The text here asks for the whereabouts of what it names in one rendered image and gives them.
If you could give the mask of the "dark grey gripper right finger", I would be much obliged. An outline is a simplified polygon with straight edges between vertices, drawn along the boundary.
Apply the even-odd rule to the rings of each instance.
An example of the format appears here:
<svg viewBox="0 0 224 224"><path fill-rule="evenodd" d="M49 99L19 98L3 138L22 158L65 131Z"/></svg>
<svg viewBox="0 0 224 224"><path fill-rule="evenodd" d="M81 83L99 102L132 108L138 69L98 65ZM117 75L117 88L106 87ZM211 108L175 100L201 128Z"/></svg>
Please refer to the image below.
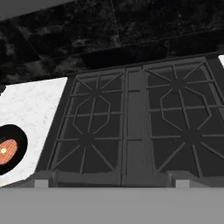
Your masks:
<svg viewBox="0 0 224 224"><path fill-rule="evenodd" d="M168 171L167 176L171 186L175 188L204 187L189 171Z"/></svg>

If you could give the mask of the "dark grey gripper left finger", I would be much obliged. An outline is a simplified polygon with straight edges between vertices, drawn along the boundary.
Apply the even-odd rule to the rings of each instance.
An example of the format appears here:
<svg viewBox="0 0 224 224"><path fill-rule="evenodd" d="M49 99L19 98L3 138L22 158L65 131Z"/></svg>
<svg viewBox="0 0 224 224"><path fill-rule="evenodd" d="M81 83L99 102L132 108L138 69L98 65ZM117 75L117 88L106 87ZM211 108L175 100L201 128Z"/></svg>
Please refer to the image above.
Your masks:
<svg viewBox="0 0 224 224"><path fill-rule="evenodd" d="M57 175L55 171L38 171L33 173L28 179L35 188L57 187Z"/></svg>

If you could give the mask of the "dark grey gas hob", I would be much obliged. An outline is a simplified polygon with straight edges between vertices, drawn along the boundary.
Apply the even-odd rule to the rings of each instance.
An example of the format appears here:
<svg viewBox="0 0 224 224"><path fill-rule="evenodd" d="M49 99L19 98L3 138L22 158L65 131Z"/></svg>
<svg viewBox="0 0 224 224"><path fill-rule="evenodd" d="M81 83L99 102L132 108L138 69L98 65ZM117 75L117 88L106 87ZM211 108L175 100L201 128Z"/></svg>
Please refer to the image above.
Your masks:
<svg viewBox="0 0 224 224"><path fill-rule="evenodd" d="M224 67L215 54L67 79L35 172L57 187L224 187Z"/></svg>

